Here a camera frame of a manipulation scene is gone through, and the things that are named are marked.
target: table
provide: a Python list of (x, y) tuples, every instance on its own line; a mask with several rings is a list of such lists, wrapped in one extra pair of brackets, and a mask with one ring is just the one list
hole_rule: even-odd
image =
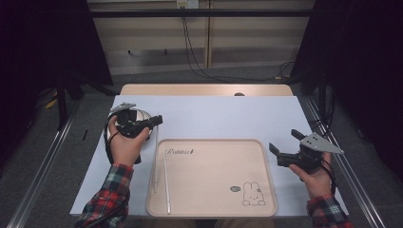
[[(234, 98), (233, 96), (236, 93), (242, 93), (246, 97)], [(113, 106), (135, 100), (139, 108), (146, 107), (147, 111), (151, 110), (151, 115), (162, 114), (169, 119), (160, 128), (161, 138), (159, 140), (163, 138), (205, 138), (206, 134), (203, 133), (205, 129), (195, 121), (195, 118), (197, 120), (207, 118), (203, 120), (204, 126), (207, 129), (214, 129), (212, 132), (208, 132), (208, 137), (214, 139), (228, 137), (257, 139), (264, 142), (266, 148), (268, 148), (268, 139), (271, 139), (275, 145), (279, 145), (279, 148), (289, 152), (297, 152), (298, 150), (298, 141), (293, 140), (290, 135), (292, 128), (296, 128), (305, 134), (311, 132), (297, 98), (292, 96), (291, 89), (287, 85), (125, 85), (121, 94), (121, 96), (116, 97)], [(184, 107), (181, 107), (184, 103), (186, 103), (186, 110), (191, 114), (178, 117), (178, 113), (184, 109)], [(226, 105), (226, 107), (223, 110), (219, 110), (217, 107), (220, 105)], [(214, 109), (217, 116), (208, 116), (211, 112), (203, 112), (209, 107), (217, 108)], [(239, 113), (243, 108), (247, 110), (258, 108), (259, 112), (255, 112), (253, 115), (249, 113), (233, 115), (232, 118), (241, 116), (241, 121), (236, 121), (236, 125), (231, 125), (233, 122), (227, 120), (230, 119), (227, 118), (228, 112)], [(216, 117), (221, 120), (221, 124), (230, 125), (230, 127), (226, 130), (222, 130), (222, 127), (217, 130), (215, 123), (206, 121), (213, 120)], [(183, 125), (183, 123), (190, 124), (194, 130), (191, 132), (186, 131), (186, 126), (188, 125)], [(250, 125), (254, 126), (250, 128), (252, 130), (247, 132), (238, 131), (238, 129), (247, 129)], [(150, 139), (152, 142), (155, 142), (154, 137), (155, 135), (153, 134)], [(131, 203), (136, 201), (136, 204), (129, 203), (129, 215), (149, 217), (150, 215), (145, 210), (145, 200), (147, 198), (147, 186), (150, 180), (153, 154), (155, 153), (154, 143), (146, 143), (142, 152), (143, 164), (134, 167), (136, 178), (132, 182), (131, 189), (136, 194), (133, 194)], [(278, 200), (278, 210), (275, 216), (306, 216), (305, 202), (308, 199), (308, 195), (304, 184), (291, 171), (284, 167), (278, 167), (276, 157), (267, 152), (268, 149), (266, 149), (266, 154), (270, 163)], [(78, 215), (82, 212), (85, 202), (92, 197), (102, 184), (104, 180), (102, 174), (107, 173), (108, 167), (105, 146), (102, 139), (100, 139), (82, 189), (70, 211), (72, 215)], [(343, 210), (347, 212), (338, 192), (336, 197)]]

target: gray floor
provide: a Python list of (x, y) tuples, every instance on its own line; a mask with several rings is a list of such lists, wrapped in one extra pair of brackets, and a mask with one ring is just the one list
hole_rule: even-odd
[[(214, 76), (248, 77), (249, 79), (267, 79), (278, 74), (278, 66), (254, 66), (208, 69), (205, 71)], [(109, 88), (120, 91), (129, 83), (220, 83), (212, 78), (195, 75), (190, 70), (144, 73), (136, 75), (114, 76), (115, 86)], [(245, 79), (224, 79), (231, 83), (242, 84), (278, 84), (281, 80), (252, 81)], [(306, 100), (299, 92), (299, 85), (292, 85), (293, 92), (300, 98), (306, 109)], [(113, 97), (83, 86), (85, 98), (77, 103), (68, 101), (69, 110), (77, 104), (77, 114), (65, 141), (60, 147), (54, 163), (49, 167), (37, 196), (34, 197), (30, 214), (22, 223), (26, 227), (72, 227), (75, 217), (69, 210), (80, 188), (86, 169), (92, 158), (95, 147), (102, 134), (107, 112), (112, 105)], [(44, 109), (41, 104), (48, 101), (45, 97), (38, 101), (38, 113), (29, 133), (14, 151), (0, 180), (0, 227), (6, 227), (15, 210), (29, 190), (29, 185), (41, 167), (58, 126), (57, 106)], [(311, 114), (307, 111), (307, 120)], [(350, 119), (342, 104), (336, 103), (332, 133), (343, 150), (346, 158), (355, 171), (360, 184), (366, 190), (375, 211), (384, 222), (384, 227), (400, 227), (403, 223), (403, 186), (376, 155), (371, 142), (357, 134), (359, 128)], [(335, 163), (339, 178), (339, 190), (349, 209), (350, 219), (355, 227), (371, 227), (367, 216), (363, 213), (355, 192), (351, 190), (346, 178)], [(208, 227), (209, 221), (201, 221)], [(131, 218), (127, 225), (134, 227), (135, 219)], [(277, 227), (311, 227), (307, 217), (276, 219)]]

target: floor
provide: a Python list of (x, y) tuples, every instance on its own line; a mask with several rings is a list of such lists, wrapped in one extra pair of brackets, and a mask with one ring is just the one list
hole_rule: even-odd
[[(120, 56), (125, 56), (126, 54), (128, 53), (118, 53)], [(158, 58), (152, 53), (141, 54), (134, 52), (134, 55), (135, 59), (142, 59), (143, 66), (138, 67), (138, 71), (135, 71), (137, 74), (113, 74), (115, 86), (112, 86), (111, 89), (119, 90), (126, 83), (206, 82), (206, 79), (199, 79), (188, 70), (189, 65), (183, 50), (178, 50), (175, 58), (170, 55), (170, 51), (165, 55), (163, 50), (155, 53), (155, 55), (159, 56)], [(106, 57), (116, 60), (113, 55), (107, 54)], [(276, 61), (270, 62), (270, 64), (266, 62), (266, 65), (262, 64), (264, 61), (253, 61), (252, 64), (240, 61), (232, 63), (222, 61), (222, 63), (223, 66), (231, 66), (231, 68), (216, 67), (207, 69), (206, 72), (221, 76), (233, 76), (242, 73), (251, 77), (272, 77), (279, 73), (279, 64)], [(121, 69), (115, 66), (113, 70), (116, 70), (116, 73), (125, 72), (127, 66), (122, 64)], [(284, 70), (284, 76), (289, 74), (291, 67), (292, 65), (289, 65)], [(181, 69), (182, 71), (159, 73), (159, 71), (172, 71), (174, 69)], [(255, 83), (255, 81), (247, 80), (235, 82)], [(281, 79), (265, 81), (265, 83), (280, 82)], [(298, 85), (292, 85), (292, 89), (295, 95), (299, 96), (301, 104), (304, 105), (307, 97), (300, 94)], [(81, 178), (72, 178), (69, 172), (74, 172), (74, 176), (78, 177), (85, 175), (86, 167), (92, 157), (91, 151), (94, 150), (94, 146), (102, 132), (102, 121), (113, 102), (113, 97), (100, 94), (90, 87), (85, 87), (84, 90), (86, 96), (81, 102), (78, 102), (77, 121), (71, 126), (68, 135), (64, 136), (66, 137), (66, 142), (62, 147), (58, 148), (58, 155), (52, 158), (53, 165), (46, 167), (49, 172), (42, 180), (38, 180), (39, 183), (42, 183), (42, 187), (37, 194), (27, 196), (27, 192), (32, 187), (31, 181), (35, 179), (37, 171), (43, 168), (42, 163), (44, 158), (47, 157), (58, 126), (57, 106), (50, 109), (43, 108), (51, 95), (44, 96), (38, 100), (38, 113), (35, 122), (19, 147), (16, 148), (15, 153), (10, 158), (10, 162), (3, 170), (3, 176), (0, 180), (0, 201), (2, 201), (0, 227), (6, 227), (11, 219), (17, 219), (20, 222), (18, 227), (24, 227), (25, 225), (27, 227), (71, 227), (74, 224), (76, 218), (71, 217), (68, 214), (68, 210), (80, 187)], [(68, 110), (74, 112), (75, 105), (77, 105), (77, 102), (69, 101), (67, 103)], [(308, 121), (311, 121), (309, 112), (307, 111), (306, 113)], [(400, 216), (403, 213), (403, 185), (394, 178), (393, 173), (379, 160), (371, 142), (360, 137), (357, 133), (358, 130), (359, 127), (355, 125), (354, 120), (343, 109), (343, 105), (336, 103), (332, 133), (340, 146), (349, 152), (346, 155), (348, 164), (354, 170), (354, 176), (359, 178), (359, 185), (362, 185), (363, 189), (365, 189), (364, 192), (360, 192), (359, 189), (351, 190), (354, 184), (345, 178), (346, 175), (350, 174), (343, 174), (340, 167), (336, 167), (336, 172), (341, 177), (344, 177), (340, 178), (339, 188), (346, 204), (350, 208), (350, 218), (355, 227), (400, 227), (403, 222)], [(370, 201), (369, 205), (373, 207), (367, 208), (370, 214), (363, 213), (362, 205), (360, 205), (362, 201), (356, 199), (356, 194), (364, 198), (362, 201)], [(31, 198), (33, 202), (20, 208), (24, 197)], [(16, 218), (15, 215), (19, 215), (17, 209), (30, 210), (30, 214), (23, 219)], [(211, 227), (211, 220), (200, 220), (199, 224), (201, 227)], [(311, 226), (308, 218), (276, 219), (276, 225), (278, 228)]]

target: white table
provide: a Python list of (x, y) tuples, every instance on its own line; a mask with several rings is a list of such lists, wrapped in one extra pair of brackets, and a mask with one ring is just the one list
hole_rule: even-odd
[[(146, 91), (155, 89), (154, 85), (141, 86)], [(172, 86), (166, 85), (166, 91), (172, 91)], [(209, 85), (201, 85), (202, 91), (208, 91)], [(277, 158), (268, 150), (269, 143), (274, 144), (284, 153), (297, 153), (299, 141), (291, 136), (291, 129), (310, 134), (308, 125), (300, 104), (295, 96), (264, 96), (254, 94), (257, 91), (274, 91), (272, 85), (261, 85), (254, 90), (246, 86), (240, 90), (239, 85), (223, 85), (226, 89), (216, 89), (221, 94), (215, 96), (198, 95), (193, 89), (190, 96), (167, 95), (120, 95), (115, 98), (113, 106), (123, 102), (135, 103), (138, 108), (154, 115), (163, 115), (163, 124), (159, 127), (159, 141), (164, 139), (255, 139), (263, 144), (271, 172), (272, 181), (278, 204), (275, 217), (306, 216), (306, 200), (309, 198), (304, 184), (286, 167), (277, 166)], [(234, 97), (234, 91), (251, 96)], [(142, 163), (134, 166), (134, 176), (131, 182), (131, 199), (129, 215), (150, 217), (146, 211), (147, 189), (151, 176), (151, 168), (155, 154), (156, 135), (152, 134), (149, 142), (142, 150)], [(85, 204), (99, 190), (109, 169), (103, 137), (100, 136), (86, 178), (77, 195), (71, 215), (79, 215)], [(336, 192), (336, 198), (343, 210), (347, 208)]]

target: red plaid sleeve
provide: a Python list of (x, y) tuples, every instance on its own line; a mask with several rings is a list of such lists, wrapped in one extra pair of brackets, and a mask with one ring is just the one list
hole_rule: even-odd
[(340, 204), (331, 194), (309, 200), (306, 208), (315, 228), (353, 227)]
[[(127, 196), (132, 175), (133, 168), (122, 164), (112, 164), (101, 190), (86, 204), (75, 226), (86, 227), (95, 219), (108, 215), (121, 205)], [(127, 213), (126, 207), (114, 217), (95, 227), (123, 227)]]

